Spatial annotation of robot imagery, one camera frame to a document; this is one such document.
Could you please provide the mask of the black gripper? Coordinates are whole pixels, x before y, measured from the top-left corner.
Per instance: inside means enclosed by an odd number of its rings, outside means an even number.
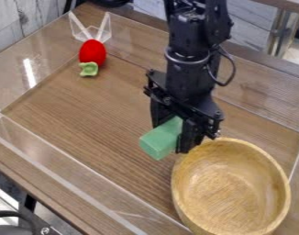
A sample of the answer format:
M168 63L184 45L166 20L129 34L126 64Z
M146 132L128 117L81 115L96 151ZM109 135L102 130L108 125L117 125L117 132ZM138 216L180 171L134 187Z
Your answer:
M144 93L150 98L150 119L156 128L172 118L182 120L176 141L176 152L188 153L201 144L204 137L215 139L221 110L212 92L219 85L219 58L197 61L166 60L166 71L149 70Z

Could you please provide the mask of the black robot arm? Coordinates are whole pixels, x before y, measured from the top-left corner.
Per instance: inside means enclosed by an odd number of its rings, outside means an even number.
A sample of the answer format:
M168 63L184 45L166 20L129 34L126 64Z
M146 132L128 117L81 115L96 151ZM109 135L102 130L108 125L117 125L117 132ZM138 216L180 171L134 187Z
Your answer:
M148 71L142 88L153 129L140 137L140 147L154 159L217 137L224 115L212 92L231 83L217 78L220 60L232 57L221 48L232 30L227 0L164 0L164 7L166 71Z

